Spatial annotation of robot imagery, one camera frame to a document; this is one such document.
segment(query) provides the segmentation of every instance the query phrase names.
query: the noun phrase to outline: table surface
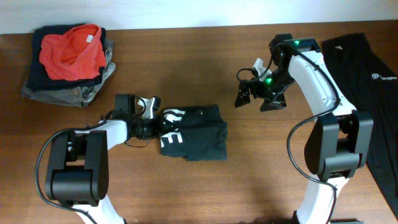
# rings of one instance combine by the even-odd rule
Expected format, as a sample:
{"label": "table surface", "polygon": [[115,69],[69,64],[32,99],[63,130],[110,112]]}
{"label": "table surface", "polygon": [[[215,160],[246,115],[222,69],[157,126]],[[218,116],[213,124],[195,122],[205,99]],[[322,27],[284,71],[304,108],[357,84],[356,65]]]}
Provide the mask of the table surface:
{"label": "table surface", "polygon": [[[291,165],[286,137],[312,115],[310,108],[297,84],[286,91],[284,110],[261,113],[261,100],[235,108],[235,73],[251,67],[257,57],[268,61],[268,43],[276,34],[314,37],[320,43],[353,32],[364,32],[376,55],[398,73],[398,21],[110,30],[116,71],[84,109],[23,99],[32,34],[0,35],[0,223],[82,223],[76,214],[41,201],[34,185],[35,161],[52,133],[96,124],[113,109],[117,93],[156,95],[162,108],[218,104],[228,122],[226,162],[161,156],[158,139],[147,148],[118,145],[109,151],[108,195],[128,223],[290,218],[308,181]],[[306,124],[292,139],[293,155],[303,168],[303,147],[312,127]],[[48,154],[40,169],[42,183]],[[344,187],[333,218],[397,223],[367,167]]]}

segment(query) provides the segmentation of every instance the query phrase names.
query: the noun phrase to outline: red cloth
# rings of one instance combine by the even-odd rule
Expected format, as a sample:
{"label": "red cloth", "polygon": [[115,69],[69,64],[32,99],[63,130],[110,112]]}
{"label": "red cloth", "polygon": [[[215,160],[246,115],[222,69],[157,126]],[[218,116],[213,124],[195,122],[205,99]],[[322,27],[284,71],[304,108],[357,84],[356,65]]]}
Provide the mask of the red cloth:
{"label": "red cloth", "polygon": [[94,78],[100,74],[100,67],[106,65],[100,37],[101,28],[95,24],[74,27],[63,35],[46,35],[40,63],[53,80]]}

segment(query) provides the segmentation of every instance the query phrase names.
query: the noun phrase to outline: black t-shirt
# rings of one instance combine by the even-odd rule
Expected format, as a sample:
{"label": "black t-shirt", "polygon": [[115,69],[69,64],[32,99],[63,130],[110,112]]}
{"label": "black t-shirt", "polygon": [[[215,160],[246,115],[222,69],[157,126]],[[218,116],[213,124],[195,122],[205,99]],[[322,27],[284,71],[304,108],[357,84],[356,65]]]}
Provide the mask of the black t-shirt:
{"label": "black t-shirt", "polygon": [[398,79],[371,51],[364,34],[322,43],[326,67],[341,92],[374,121],[366,163],[398,217]]}
{"label": "black t-shirt", "polygon": [[[45,35],[48,34],[59,34],[62,35],[68,30],[81,26],[82,24],[75,25],[57,25],[57,26],[45,26],[40,29],[37,29],[34,32],[32,39],[32,64],[29,69],[29,77],[27,79],[27,87],[36,90],[63,90],[68,88],[75,88],[78,86],[95,86],[102,82],[102,72],[104,67],[99,68],[99,75],[92,79],[82,79],[77,81],[66,81],[66,80],[52,80],[45,70],[44,65],[42,65],[39,61],[40,51],[42,50],[42,40]],[[105,53],[105,37],[106,30],[104,28],[101,29],[101,37],[100,41],[103,46],[103,50]]]}
{"label": "black t-shirt", "polygon": [[164,110],[160,122],[162,155],[187,161],[227,160],[227,123],[218,105]]}

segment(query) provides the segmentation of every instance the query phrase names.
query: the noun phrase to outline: black garment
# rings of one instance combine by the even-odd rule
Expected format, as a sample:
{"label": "black garment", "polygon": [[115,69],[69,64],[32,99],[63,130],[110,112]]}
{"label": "black garment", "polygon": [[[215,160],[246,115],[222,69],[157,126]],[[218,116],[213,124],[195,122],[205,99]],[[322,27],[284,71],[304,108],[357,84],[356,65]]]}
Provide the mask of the black garment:
{"label": "black garment", "polygon": [[398,218],[398,80],[374,54],[364,34],[322,44],[326,66],[344,96],[374,124],[366,163]]}
{"label": "black garment", "polygon": [[[33,91],[36,90],[63,90],[67,88],[75,88],[78,86],[95,86],[102,82],[102,72],[104,67],[99,68],[99,75],[92,79],[84,79],[84,80],[77,80],[77,81],[66,81],[66,80],[52,80],[45,70],[44,65],[42,65],[39,61],[40,51],[42,50],[42,40],[45,35],[48,34],[59,34],[62,35],[68,30],[76,27],[81,26],[82,24],[75,24],[75,25],[59,25],[59,26],[45,26],[40,29],[37,29],[33,35],[32,40],[32,65],[30,66],[29,70],[29,77],[27,79],[27,87],[32,89]],[[106,30],[104,28],[101,29],[101,37],[100,41],[103,46],[103,50],[105,53],[105,37],[106,37]]]}
{"label": "black garment", "polygon": [[[165,110],[160,120],[160,153],[187,161],[227,160],[227,123],[221,118],[218,105],[176,109],[184,114]],[[168,115],[176,120],[170,121]]]}

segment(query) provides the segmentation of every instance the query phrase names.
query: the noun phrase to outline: stack of folded clothes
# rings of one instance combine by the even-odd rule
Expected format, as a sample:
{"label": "stack of folded clothes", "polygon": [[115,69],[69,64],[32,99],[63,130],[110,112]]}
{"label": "stack of folded clothes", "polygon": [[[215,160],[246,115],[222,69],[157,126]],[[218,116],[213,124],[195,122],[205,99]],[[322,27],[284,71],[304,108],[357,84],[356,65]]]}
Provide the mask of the stack of folded clothes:
{"label": "stack of folded clothes", "polygon": [[115,71],[113,40],[95,24],[45,26],[34,32],[32,65],[22,96],[86,107]]}

